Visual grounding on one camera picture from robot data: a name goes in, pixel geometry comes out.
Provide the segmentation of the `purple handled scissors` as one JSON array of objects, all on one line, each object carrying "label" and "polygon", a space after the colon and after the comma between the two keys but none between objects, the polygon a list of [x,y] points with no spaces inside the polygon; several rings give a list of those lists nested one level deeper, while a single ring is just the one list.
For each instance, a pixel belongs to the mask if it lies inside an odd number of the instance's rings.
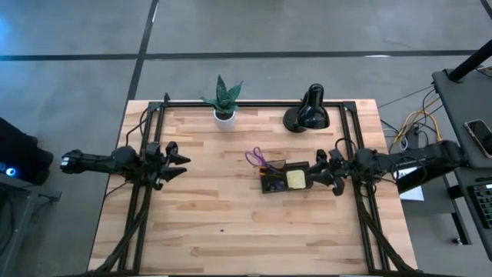
[{"label": "purple handled scissors", "polygon": [[248,163],[255,167],[266,169],[270,172],[281,173],[279,169],[275,168],[265,160],[259,147],[254,147],[251,151],[246,151],[244,157]]}]

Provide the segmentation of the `grey side desk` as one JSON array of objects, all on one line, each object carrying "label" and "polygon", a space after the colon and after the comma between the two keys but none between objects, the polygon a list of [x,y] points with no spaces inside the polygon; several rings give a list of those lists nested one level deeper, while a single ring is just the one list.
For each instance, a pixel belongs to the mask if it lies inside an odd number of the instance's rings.
[{"label": "grey side desk", "polygon": [[483,120],[492,130],[492,78],[470,72],[461,82],[452,82],[445,71],[432,74],[434,86],[471,167],[492,168],[488,158],[465,129],[465,122]]}]

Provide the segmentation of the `black pole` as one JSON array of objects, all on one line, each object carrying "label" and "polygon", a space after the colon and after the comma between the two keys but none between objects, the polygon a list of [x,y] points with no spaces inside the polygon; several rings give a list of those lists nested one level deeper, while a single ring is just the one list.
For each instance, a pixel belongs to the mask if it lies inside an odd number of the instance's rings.
[{"label": "black pole", "polygon": [[452,82],[460,82],[463,77],[472,72],[478,65],[492,56],[492,39],[485,45],[476,50],[474,54],[468,57],[464,62],[455,69],[447,73],[447,77]]}]

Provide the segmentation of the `smartphone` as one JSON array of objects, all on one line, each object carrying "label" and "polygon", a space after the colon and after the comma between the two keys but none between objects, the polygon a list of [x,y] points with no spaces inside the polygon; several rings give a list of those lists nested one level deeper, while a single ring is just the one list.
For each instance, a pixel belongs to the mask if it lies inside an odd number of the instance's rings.
[{"label": "smartphone", "polygon": [[464,127],[483,154],[492,159],[492,129],[482,119],[465,122]]}]

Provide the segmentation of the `black power adapter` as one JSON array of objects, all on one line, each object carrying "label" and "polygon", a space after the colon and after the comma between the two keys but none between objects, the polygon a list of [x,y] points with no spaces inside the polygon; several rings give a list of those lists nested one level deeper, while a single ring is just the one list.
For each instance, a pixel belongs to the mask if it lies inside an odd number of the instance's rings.
[{"label": "black power adapter", "polygon": [[417,125],[413,125],[406,132],[405,137],[407,139],[408,149],[418,149],[419,148],[419,132],[420,129]]}]

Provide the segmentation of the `black support beam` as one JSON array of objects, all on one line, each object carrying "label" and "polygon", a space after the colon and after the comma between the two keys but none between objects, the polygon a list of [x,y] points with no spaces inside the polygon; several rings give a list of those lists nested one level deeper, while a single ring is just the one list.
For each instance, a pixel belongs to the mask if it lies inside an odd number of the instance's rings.
[{"label": "black support beam", "polygon": [[400,170],[396,179],[397,189],[399,193],[407,192],[461,167],[462,165],[435,164],[418,167],[408,173],[403,173],[403,170]]}]

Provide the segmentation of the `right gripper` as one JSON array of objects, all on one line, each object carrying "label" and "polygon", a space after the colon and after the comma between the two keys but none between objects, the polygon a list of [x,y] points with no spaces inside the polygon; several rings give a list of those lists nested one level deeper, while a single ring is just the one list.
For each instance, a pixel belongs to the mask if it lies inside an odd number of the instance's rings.
[{"label": "right gripper", "polygon": [[[349,162],[338,149],[329,152],[328,169],[322,167],[311,167],[306,171],[306,176],[311,182],[318,182],[324,185],[333,185],[334,195],[342,195],[344,192],[344,180],[350,175]],[[327,164],[327,153],[323,149],[316,151],[316,164]]]}]

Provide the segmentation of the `yellow sticky note pad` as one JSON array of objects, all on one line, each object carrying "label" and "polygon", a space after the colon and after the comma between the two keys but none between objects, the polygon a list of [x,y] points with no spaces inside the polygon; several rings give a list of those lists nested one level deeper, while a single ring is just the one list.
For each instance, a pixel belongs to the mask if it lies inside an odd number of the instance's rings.
[{"label": "yellow sticky note pad", "polygon": [[288,188],[292,190],[305,189],[306,180],[303,170],[292,170],[286,172]]}]

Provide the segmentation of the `white paper sheet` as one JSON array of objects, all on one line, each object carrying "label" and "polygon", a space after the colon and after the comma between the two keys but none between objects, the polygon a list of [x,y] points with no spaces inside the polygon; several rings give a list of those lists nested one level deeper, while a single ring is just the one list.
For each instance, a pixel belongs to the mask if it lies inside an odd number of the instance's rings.
[{"label": "white paper sheet", "polygon": [[401,200],[424,201],[421,188],[423,170],[421,167],[398,169],[392,173],[397,183],[397,190]]}]

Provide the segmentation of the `black mesh desk organizer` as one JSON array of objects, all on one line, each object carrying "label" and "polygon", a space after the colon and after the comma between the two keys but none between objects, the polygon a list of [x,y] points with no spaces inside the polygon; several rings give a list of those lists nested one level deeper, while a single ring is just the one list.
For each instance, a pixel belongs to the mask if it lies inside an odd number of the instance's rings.
[{"label": "black mesh desk organizer", "polygon": [[[281,171],[281,173],[277,173],[277,174],[282,174],[282,173],[286,174],[286,172],[292,170],[303,170],[305,174],[305,172],[309,169],[309,162],[288,163],[285,160],[276,160],[276,161],[269,161],[268,163]],[[260,175],[260,180],[261,180],[261,191],[264,194],[274,193],[274,192],[296,191],[288,188],[287,179],[271,179],[267,175]],[[305,180],[307,186],[305,189],[311,189],[313,186],[313,182],[311,182],[306,175],[305,175]],[[271,191],[269,189],[269,184],[271,182],[280,182],[282,184],[282,189],[277,191]]]}]

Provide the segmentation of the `black device with blue light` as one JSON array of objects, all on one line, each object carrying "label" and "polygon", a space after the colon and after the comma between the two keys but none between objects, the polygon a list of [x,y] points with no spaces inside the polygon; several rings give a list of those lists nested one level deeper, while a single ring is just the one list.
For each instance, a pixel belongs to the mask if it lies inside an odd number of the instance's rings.
[{"label": "black device with blue light", "polygon": [[22,170],[17,163],[0,161],[0,173],[15,179],[20,179],[22,177]]}]

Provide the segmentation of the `snake plant in white pot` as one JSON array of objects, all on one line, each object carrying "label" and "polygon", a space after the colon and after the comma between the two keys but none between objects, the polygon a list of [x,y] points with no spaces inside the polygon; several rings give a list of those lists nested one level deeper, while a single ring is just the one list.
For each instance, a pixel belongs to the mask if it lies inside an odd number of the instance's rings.
[{"label": "snake plant in white pot", "polygon": [[200,97],[204,103],[213,107],[213,116],[217,127],[222,131],[234,128],[236,111],[239,109],[236,100],[238,99],[243,82],[227,88],[221,75],[218,75],[215,97]]}]

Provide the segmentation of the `dark metal cart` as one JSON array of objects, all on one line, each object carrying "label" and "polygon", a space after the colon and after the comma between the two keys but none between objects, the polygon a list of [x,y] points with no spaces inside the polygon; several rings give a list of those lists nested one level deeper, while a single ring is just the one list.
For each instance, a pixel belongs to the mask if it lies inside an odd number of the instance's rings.
[{"label": "dark metal cart", "polygon": [[0,277],[12,267],[32,216],[62,193],[0,173]]}]

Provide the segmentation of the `black desk lamp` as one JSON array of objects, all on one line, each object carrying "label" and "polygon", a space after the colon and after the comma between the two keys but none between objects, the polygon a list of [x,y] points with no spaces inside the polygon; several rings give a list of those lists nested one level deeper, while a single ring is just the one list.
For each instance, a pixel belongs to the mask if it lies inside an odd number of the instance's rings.
[{"label": "black desk lamp", "polygon": [[330,119],[323,102],[323,85],[312,84],[304,94],[301,105],[289,108],[284,113],[284,127],[293,133],[305,132],[307,129],[328,128]]}]

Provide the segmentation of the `black aluminium table frame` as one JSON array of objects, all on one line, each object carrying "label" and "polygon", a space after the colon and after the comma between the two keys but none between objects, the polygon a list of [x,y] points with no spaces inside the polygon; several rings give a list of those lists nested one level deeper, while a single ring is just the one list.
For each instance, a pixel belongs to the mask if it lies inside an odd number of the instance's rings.
[{"label": "black aluminium table frame", "polygon": [[235,126],[223,132],[211,108],[173,101],[161,142],[178,143],[187,171],[152,192],[142,275],[364,274],[367,263],[354,188],[335,196],[312,189],[265,195],[244,153],[261,148],[271,160],[315,160],[318,149],[343,138],[385,152],[385,134],[372,99],[333,100],[331,126],[301,134],[282,123],[288,100],[241,102]]}]

